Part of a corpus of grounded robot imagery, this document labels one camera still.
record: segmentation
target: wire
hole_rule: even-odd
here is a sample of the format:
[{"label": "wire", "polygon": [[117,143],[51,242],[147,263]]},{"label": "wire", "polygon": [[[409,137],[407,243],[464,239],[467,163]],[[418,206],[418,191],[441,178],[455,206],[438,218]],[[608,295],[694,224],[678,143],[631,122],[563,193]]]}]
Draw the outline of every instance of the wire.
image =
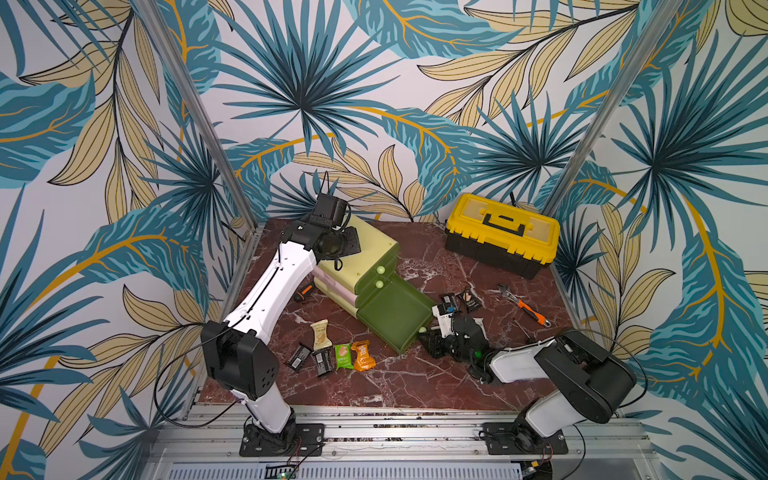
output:
[{"label": "wire", "polygon": [[[278,265],[281,265],[281,264],[282,264],[282,258],[280,258],[280,245],[279,245],[279,244],[278,244],[278,246],[277,246],[277,264],[278,264]],[[243,316],[242,316],[242,317],[240,317],[240,319],[239,319],[239,320],[237,320],[237,321],[236,321],[235,323],[233,323],[231,326],[229,326],[229,327],[227,327],[226,329],[224,329],[224,330],[222,330],[221,332],[219,332],[217,335],[215,335],[215,336],[212,336],[212,337],[210,337],[208,340],[205,340],[204,342],[200,342],[200,344],[199,344],[199,345],[193,346],[192,348],[188,349],[186,352],[184,352],[184,353],[181,353],[180,355],[177,355],[177,356],[176,356],[176,358],[174,358],[173,360],[171,360],[170,362],[168,362],[168,364],[167,364],[165,367],[163,367],[163,369],[162,369],[162,370],[161,370],[161,371],[160,371],[160,372],[157,374],[157,378],[154,380],[154,387],[152,388],[152,402],[154,403],[154,407],[157,409],[157,413],[159,413],[159,414],[160,414],[160,415],[161,415],[161,416],[162,416],[164,419],[166,419],[168,422],[170,422],[170,423],[172,423],[172,424],[176,425],[177,427],[183,427],[183,428],[185,428],[185,429],[199,429],[199,428],[201,428],[201,427],[204,427],[204,426],[210,425],[210,424],[211,424],[211,423],[213,423],[214,421],[218,420],[218,419],[219,419],[219,418],[220,418],[220,417],[221,417],[223,414],[227,413],[227,410],[229,410],[229,409],[231,409],[232,407],[234,407],[234,406],[235,406],[235,404],[236,404],[236,403],[238,403],[238,402],[240,401],[239,399],[236,399],[236,400],[235,400],[234,402],[232,402],[232,403],[231,403],[231,404],[230,404],[228,407],[226,407],[226,408],[225,408],[225,409],[222,411],[222,413],[220,413],[219,415],[216,415],[216,416],[215,416],[215,417],[213,417],[211,420],[208,420],[208,421],[207,421],[207,422],[205,422],[205,423],[201,423],[201,424],[199,424],[199,425],[186,425],[186,424],[183,424],[183,423],[179,423],[179,422],[177,422],[177,421],[175,421],[175,420],[171,419],[171,418],[170,418],[168,415],[166,415],[166,414],[165,414],[165,412],[163,412],[163,409],[160,407],[160,403],[157,401],[157,385],[160,383],[160,379],[163,377],[163,374],[165,373],[165,371],[166,371],[166,370],[168,370],[168,369],[170,368],[170,366],[171,366],[171,365],[173,365],[173,364],[174,364],[174,363],[175,363],[177,360],[179,360],[180,358],[183,358],[183,357],[185,357],[185,356],[186,356],[186,355],[187,355],[189,352],[192,352],[192,351],[193,351],[193,350],[195,350],[195,349],[199,349],[199,348],[200,348],[200,347],[202,347],[202,346],[203,346],[205,343],[208,343],[208,342],[210,342],[210,341],[212,341],[212,340],[215,340],[215,339],[219,338],[220,336],[224,335],[225,333],[228,333],[228,332],[232,331],[232,329],[234,329],[234,328],[235,328],[235,327],[236,327],[236,326],[237,326],[237,325],[238,325],[240,322],[242,322],[242,321],[243,321],[243,320],[245,320],[246,318],[250,318],[250,315],[248,315],[248,314],[249,314],[249,313],[250,313],[250,311],[251,311],[251,310],[252,310],[252,309],[255,307],[255,305],[256,305],[256,304],[259,302],[259,299],[260,299],[260,298],[261,298],[261,296],[264,294],[264,292],[266,291],[266,288],[267,288],[267,287],[270,285],[270,283],[272,283],[272,280],[275,278],[275,275],[277,275],[277,271],[278,271],[279,269],[280,269],[280,268],[278,268],[277,266],[275,267],[275,271],[274,271],[274,272],[272,272],[272,276],[270,277],[270,279],[269,279],[269,280],[267,280],[267,282],[266,282],[266,285],[264,285],[264,288],[261,290],[261,292],[259,292],[259,296],[257,296],[257,297],[256,297],[256,299],[253,301],[253,303],[251,303],[251,305],[250,305],[250,307],[248,308],[248,310],[246,310],[246,312],[243,314]]]},{"label": "wire", "polygon": [[560,480],[565,480],[566,478],[568,478],[571,475],[573,475],[578,470],[578,468],[581,467],[581,463],[584,461],[584,457],[587,456],[587,441],[584,440],[584,435],[581,434],[581,430],[578,429],[576,424],[574,424],[574,428],[576,429],[576,431],[578,432],[579,436],[581,437],[581,443],[584,444],[584,449],[581,450],[581,460],[579,460],[578,463],[576,464],[576,468],[571,470],[571,472],[568,473],[568,475],[566,475],[565,477],[561,478]]},{"label": "wire", "polygon": [[645,396],[646,392],[648,391],[648,375],[645,373],[645,369],[640,364],[640,361],[637,360],[637,357],[626,346],[621,345],[616,340],[612,339],[611,337],[609,337],[608,335],[606,335],[606,334],[604,334],[602,332],[598,332],[597,330],[570,329],[567,332],[563,332],[562,335],[566,336],[568,334],[568,332],[590,332],[590,333],[597,333],[598,335],[603,336],[604,338],[609,339],[611,342],[614,343],[614,345],[619,345],[621,348],[623,348],[625,352],[629,353],[629,356],[632,357],[632,359],[637,364],[637,366],[640,367],[640,371],[643,373],[643,384],[644,384],[643,385],[643,392],[640,394],[640,396],[638,396],[636,399],[632,400],[631,402],[624,403],[623,405],[619,405],[616,408],[622,409],[624,407],[628,407],[628,406],[632,405],[633,403],[637,402],[638,400],[642,399]]}]

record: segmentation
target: toolbox handle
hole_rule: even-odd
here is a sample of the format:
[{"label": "toolbox handle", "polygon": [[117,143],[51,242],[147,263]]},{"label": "toolbox handle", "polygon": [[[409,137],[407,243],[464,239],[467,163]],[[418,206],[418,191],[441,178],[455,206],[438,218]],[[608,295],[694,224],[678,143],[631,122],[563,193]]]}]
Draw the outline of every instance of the toolbox handle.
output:
[{"label": "toolbox handle", "polygon": [[[503,220],[509,220],[511,222],[514,222],[513,219],[510,217],[505,217],[504,215],[499,215],[499,218]],[[482,219],[483,225],[488,225],[489,227],[494,227],[499,230],[505,231],[507,233],[512,233],[513,235],[517,235],[518,237],[522,237],[523,233],[525,233],[525,223],[520,223],[517,230],[513,230],[511,228],[502,227],[501,225],[496,225],[495,223],[491,223],[491,214],[485,214],[485,218]]]}]

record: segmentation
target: marble table surface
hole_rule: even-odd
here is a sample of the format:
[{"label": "marble table surface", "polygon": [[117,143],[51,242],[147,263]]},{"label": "marble table surface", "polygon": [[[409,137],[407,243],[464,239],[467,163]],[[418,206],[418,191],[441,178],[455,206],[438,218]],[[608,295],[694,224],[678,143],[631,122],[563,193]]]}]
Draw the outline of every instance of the marble table surface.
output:
[{"label": "marble table surface", "polygon": [[[266,222],[238,302],[266,269],[274,255],[280,231],[286,224],[286,220]],[[492,347],[521,346],[528,336],[546,339],[571,325],[550,269],[543,269],[533,280],[524,280],[513,273],[447,251],[445,233],[438,224],[372,224],[400,243],[398,274],[433,300],[437,300],[440,293],[457,293],[467,286],[472,288],[484,304],[472,316],[483,319]],[[311,275],[302,285],[310,280]],[[498,283],[504,283],[513,292],[524,296],[551,321],[552,326],[549,329],[539,326],[502,298],[496,286]],[[277,384],[290,405],[519,410],[554,389],[546,379],[480,385],[469,375],[465,364],[455,362],[450,356],[433,359],[418,340],[398,356],[319,290],[314,290],[303,303],[288,303],[274,330],[270,348],[281,362],[287,361],[299,341],[312,346],[313,331],[309,324],[322,319],[328,319],[328,337],[334,343],[369,339],[369,351],[376,359],[376,367],[367,372],[339,369],[317,378],[317,371],[309,360],[298,373],[281,365]],[[199,399],[202,403],[230,403],[233,400],[228,391],[211,379],[206,380]]]}]

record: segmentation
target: black snack package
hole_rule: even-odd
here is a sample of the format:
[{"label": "black snack package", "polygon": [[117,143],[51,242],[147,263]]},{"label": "black snack package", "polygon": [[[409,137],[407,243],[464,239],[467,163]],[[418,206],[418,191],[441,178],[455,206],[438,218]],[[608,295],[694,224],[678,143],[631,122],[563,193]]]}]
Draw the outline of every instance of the black snack package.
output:
[{"label": "black snack package", "polygon": [[318,377],[336,370],[333,363],[331,362],[331,355],[336,355],[335,353],[332,353],[333,351],[333,347],[329,346],[324,349],[312,352],[312,357],[315,359],[315,364],[317,365]]},{"label": "black snack package", "polygon": [[482,302],[480,299],[472,294],[469,287],[465,288],[463,292],[458,295],[458,298],[467,307],[467,313],[474,312],[475,310],[482,308]]},{"label": "black snack package", "polygon": [[299,342],[299,348],[296,349],[296,352],[293,354],[290,361],[286,362],[286,366],[294,372],[298,372],[301,370],[301,365],[304,364],[304,360],[310,356],[310,353],[312,353],[312,349]]}]

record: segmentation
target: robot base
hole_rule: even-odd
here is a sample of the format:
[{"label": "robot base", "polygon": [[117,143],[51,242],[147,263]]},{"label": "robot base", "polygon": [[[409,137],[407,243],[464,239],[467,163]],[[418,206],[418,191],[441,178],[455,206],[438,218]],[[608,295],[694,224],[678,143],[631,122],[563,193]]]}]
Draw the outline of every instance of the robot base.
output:
[{"label": "robot base", "polygon": [[532,451],[526,452],[518,447],[516,442],[519,424],[517,422],[483,423],[481,438],[485,440],[489,455],[563,455],[568,453],[563,431],[558,430],[554,435],[537,439]]},{"label": "robot base", "polygon": [[[322,423],[297,423],[296,434],[286,447],[274,434],[262,430],[255,425],[246,425],[243,430],[243,440],[240,443],[241,457],[290,457],[298,455],[317,457],[323,453],[323,434],[325,425]],[[296,452],[301,439],[301,449]]]}]

